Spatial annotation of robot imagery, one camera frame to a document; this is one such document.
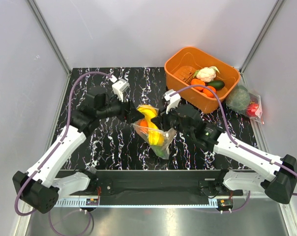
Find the green fake cucumber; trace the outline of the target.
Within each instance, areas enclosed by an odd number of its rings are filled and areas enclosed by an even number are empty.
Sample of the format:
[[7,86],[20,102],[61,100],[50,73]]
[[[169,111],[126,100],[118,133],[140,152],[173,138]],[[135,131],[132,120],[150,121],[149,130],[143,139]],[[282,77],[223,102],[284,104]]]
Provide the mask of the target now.
[[163,149],[161,146],[152,146],[151,149],[160,158],[168,157],[167,151],[165,149]]

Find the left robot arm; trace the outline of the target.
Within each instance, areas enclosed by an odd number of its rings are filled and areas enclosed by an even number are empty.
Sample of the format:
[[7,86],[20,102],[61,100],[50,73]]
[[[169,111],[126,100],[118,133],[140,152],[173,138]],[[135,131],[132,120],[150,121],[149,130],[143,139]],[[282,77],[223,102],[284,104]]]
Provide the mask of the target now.
[[78,170],[57,179],[56,176],[71,154],[95,131],[100,121],[118,117],[128,124],[144,116],[125,95],[129,84],[118,81],[112,85],[110,96],[103,87],[92,87],[47,152],[25,173],[17,171],[13,184],[16,201],[22,200],[42,214],[48,213],[60,198],[76,192],[93,194],[97,188],[96,170]]

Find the yellow fake bananas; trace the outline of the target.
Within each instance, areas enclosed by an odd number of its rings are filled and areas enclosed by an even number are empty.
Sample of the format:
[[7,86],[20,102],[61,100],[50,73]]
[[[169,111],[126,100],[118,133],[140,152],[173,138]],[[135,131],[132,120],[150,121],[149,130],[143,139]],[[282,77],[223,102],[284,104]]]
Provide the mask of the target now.
[[148,134],[148,143],[151,146],[162,146],[164,136],[159,132],[159,129],[150,120],[158,115],[157,110],[150,105],[140,105],[137,110],[145,116],[148,122],[148,128],[143,127],[143,131]]

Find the clear polka dot zip bag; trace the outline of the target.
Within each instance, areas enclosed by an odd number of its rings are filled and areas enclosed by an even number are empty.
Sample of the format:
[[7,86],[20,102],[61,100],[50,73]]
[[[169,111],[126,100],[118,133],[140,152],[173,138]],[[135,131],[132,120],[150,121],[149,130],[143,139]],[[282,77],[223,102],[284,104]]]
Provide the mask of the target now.
[[149,144],[158,157],[168,160],[169,145],[177,132],[172,128],[162,131],[152,122],[152,119],[158,116],[157,108],[151,105],[139,105],[137,110],[144,115],[144,118],[132,124],[136,133]]

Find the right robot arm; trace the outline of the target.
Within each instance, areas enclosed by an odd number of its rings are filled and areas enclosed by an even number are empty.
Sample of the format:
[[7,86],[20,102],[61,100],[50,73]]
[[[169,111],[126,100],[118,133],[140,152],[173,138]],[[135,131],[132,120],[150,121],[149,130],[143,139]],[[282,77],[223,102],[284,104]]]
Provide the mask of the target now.
[[174,129],[190,139],[195,146],[229,157],[250,168],[251,172],[221,171],[214,183],[215,191],[246,190],[265,193],[272,200],[288,204],[297,184],[297,160],[272,155],[232,137],[227,130],[202,120],[191,105],[161,111],[151,120],[163,131]]

